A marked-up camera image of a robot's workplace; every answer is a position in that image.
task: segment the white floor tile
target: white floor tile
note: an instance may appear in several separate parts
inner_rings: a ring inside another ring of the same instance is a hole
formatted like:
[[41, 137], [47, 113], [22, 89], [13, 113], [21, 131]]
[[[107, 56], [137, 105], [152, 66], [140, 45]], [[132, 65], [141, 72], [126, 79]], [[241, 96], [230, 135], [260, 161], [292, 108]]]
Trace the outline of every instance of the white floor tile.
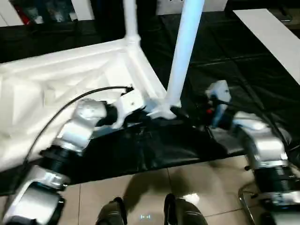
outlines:
[[101, 208], [122, 197], [128, 224], [163, 224], [165, 196], [171, 192], [166, 169], [82, 184], [80, 225], [93, 225]]
[[238, 190], [254, 179], [246, 165], [240, 156], [169, 168], [172, 191], [177, 197], [193, 197], [204, 216], [240, 209]]
[[248, 225], [247, 219], [242, 210], [222, 213], [205, 218], [208, 225]]
[[66, 204], [59, 221], [59, 225], [77, 225], [79, 216], [79, 192], [80, 184], [71, 185], [60, 194], [66, 200]]

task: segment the metal rod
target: metal rod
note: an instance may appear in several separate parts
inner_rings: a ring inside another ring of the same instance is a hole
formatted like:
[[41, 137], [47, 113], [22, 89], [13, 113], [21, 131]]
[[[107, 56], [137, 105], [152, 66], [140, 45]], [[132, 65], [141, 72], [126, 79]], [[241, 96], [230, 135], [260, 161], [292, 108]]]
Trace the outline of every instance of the metal rod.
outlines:
[[249, 221], [249, 224], [255, 225], [255, 221], [253, 219], [252, 213], [246, 203], [245, 196], [244, 196], [244, 193], [249, 193], [249, 191], [245, 191], [245, 189], [248, 188], [251, 184], [252, 183], [246, 184], [239, 189], [239, 200], [240, 200], [242, 208], [246, 214], [246, 217]]
[[185, 0], [173, 57], [166, 103], [177, 105], [186, 79], [204, 0]]
[[126, 39], [128, 42], [139, 41], [137, 33], [137, 19], [136, 19], [136, 2], [135, 0], [123, 0], [124, 19], [126, 27]]

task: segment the white panel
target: white panel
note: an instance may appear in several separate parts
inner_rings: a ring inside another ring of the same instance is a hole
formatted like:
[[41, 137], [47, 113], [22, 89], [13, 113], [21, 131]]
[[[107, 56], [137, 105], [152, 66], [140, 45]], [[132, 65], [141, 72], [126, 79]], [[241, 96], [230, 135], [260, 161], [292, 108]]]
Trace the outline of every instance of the white panel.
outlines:
[[94, 14], [90, 0], [72, 0], [78, 20], [93, 20]]
[[300, 39], [266, 9], [234, 12], [300, 84]]
[[23, 25], [15, 8], [8, 0], [0, 0], [0, 14], [8, 26]]
[[[184, 0], [158, 0], [158, 15], [181, 13]], [[203, 12], [224, 11], [228, 0], [206, 0]]]
[[[22, 163], [37, 133], [66, 102], [105, 86], [132, 85], [145, 97], [146, 110], [166, 91], [138, 44], [125, 39], [0, 64], [0, 172]], [[89, 98], [114, 102], [123, 90]], [[74, 110], [68, 107], [37, 142], [32, 157], [49, 147]], [[109, 130], [99, 128], [95, 134]]]
[[4, 19], [0, 15], [0, 27], [6, 27], [6, 26], [7, 26], [6, 22], [4, 21]]

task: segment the white plastic frame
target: white plastic frame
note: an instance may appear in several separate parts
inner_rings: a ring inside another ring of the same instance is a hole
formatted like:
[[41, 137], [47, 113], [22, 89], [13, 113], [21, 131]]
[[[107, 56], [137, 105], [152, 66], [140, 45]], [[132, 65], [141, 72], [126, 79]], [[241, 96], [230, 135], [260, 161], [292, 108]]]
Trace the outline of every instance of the white plastic frame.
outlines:
[[[124, 0], [123, 39], [0, 65], [0, 171], [22, 163], [37, 133], [58, 109], [91, 89], [133, 85], [144, 97], [146, 111], [152, 117], [174, 117], [170, 105], [179, 103], [203, 1], [185, 0], [166, 100], [166, 91], [139, 45], [135, 7], [135, 0]], [[90, 98], [111, 103], [119, 96], [120, 90], [108, 90]], [[46, 130], [30, 160], [52, 143], [73, 109], [66, 109]]]

